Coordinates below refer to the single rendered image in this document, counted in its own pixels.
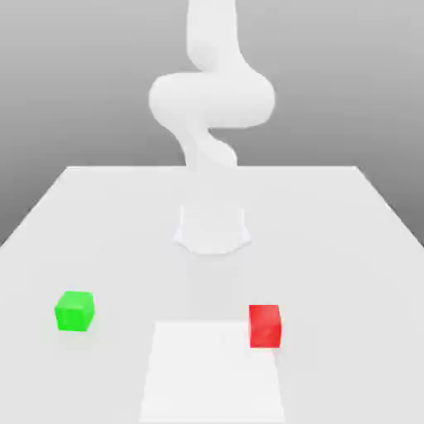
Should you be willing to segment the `small red cube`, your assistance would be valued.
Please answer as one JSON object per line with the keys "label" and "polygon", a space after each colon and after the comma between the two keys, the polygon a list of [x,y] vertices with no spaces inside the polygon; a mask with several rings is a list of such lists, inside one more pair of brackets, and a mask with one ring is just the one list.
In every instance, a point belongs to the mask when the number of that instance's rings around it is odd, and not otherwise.
{"label": "small red cube", "polygon": [[279,305],[254,304],[248,308],[249,345],[255,349],[277,349],[282,342]]}

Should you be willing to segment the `small green cube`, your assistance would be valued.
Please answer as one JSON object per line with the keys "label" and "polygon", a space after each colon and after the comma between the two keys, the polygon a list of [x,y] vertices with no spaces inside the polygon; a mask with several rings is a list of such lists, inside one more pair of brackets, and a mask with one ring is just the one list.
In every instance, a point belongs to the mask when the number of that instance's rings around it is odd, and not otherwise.
{"label": "small green cube", "polygon": [[94,318],[94,297],[88,291],[65,291],[54,308],[58,330],[85,332]]}

